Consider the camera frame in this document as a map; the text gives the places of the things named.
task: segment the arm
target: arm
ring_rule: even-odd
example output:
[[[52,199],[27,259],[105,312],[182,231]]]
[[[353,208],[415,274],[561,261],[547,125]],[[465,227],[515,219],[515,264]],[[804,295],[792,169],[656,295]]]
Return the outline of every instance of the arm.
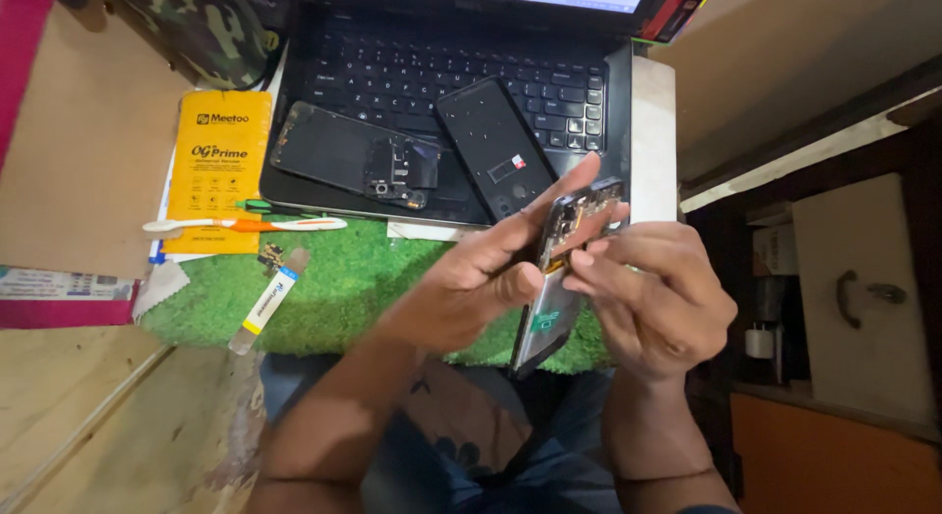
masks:
[[[529,262],[510,266],[511,258],[536,239],[553,200],[598,169],[590,154],[526,209],[458,243],[384,312],[275,430],[249,511],[361,511],[360,483],[427,353],[465,348],[504,311],[533,300],[543,274]],[[620,208],[616,221],[627,214]]]
[[[426,355],[384,328],[365,336],[275,430],[250,511],[361,511],[360,482]]]
[[[671,513],[696,505],[736,510],[693,422],[683,378],[645,383],[615,373],[602,414],[602,443],[626,512]]]
[[[602,414],[622,507],[735,510],[684,394],[687,371],[723,349],[736,316],[700,237],[676,222],[637,224],[577,252],[572,264],[565,285],[590,296],[622,365]]]

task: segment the laptop keyboard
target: laptop keyboard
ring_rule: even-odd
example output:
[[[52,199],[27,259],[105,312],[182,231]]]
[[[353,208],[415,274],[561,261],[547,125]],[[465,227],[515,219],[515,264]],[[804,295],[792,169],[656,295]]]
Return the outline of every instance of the laptop keyboard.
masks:
[[[605,63],[329,33],[308,67],[306,101],[378,126],[433,135],[442,134],[436,99],[498,76],[540,145],[604,148]]]

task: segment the disassembled phone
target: disassembled phone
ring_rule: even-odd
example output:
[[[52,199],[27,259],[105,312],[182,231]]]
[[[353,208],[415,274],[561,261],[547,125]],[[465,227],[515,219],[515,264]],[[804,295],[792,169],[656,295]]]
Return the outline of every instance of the disassembled phone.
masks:
[[[624,192],[625,183],[608,178],[553,202],[535,262],[546,281],[533,304],[524,307],[513,345],[513,376],[528,376],[569,339],[582,310],[582,294],[562,287],[569,255],[607,234]]]
[[[295,102],[270,162],[371,199],[421,209],[438,187],[442,148],[392,129]]]
[[[528,205],[556,180],[547,154],[500,78],[487,77],[449,93],[435,109],[495,222]]]

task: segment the toothbrush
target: toothbrush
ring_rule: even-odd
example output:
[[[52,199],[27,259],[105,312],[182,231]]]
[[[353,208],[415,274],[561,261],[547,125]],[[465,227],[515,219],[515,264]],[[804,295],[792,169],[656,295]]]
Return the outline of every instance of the toothbrush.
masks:
[[[215,218],[206,218],[203,220],[158,220],[144,224],[144,230],[149,233],[171,233],[171,231],[182,230],[182,228],[208,226],[226,228],[236,232],[332,231],[346,228],[347,222],[339,218],[305,218],[293,222],[259,222],[256,220],[218,220]]]

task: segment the hand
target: hand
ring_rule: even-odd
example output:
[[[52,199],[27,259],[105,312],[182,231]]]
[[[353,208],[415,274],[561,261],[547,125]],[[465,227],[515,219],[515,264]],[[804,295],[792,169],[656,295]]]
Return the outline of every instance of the hand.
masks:
[[[386,310],[374,333],[444,354],[469,346],[508,309],[532,302],[543,287],[540,270],[530,262],[505,268],[543,231],[553,201],[592,183],[599,163],[597,155],[587,155],[529,206],[465,237]],[[618,213],[624,218],[628,205]]]
[[[571,263],[574,274],[563,286],[591,297],[608,350],[631,375],[680,377],[723,350],[736,303],[693,228],[629,226],[574,251]]]

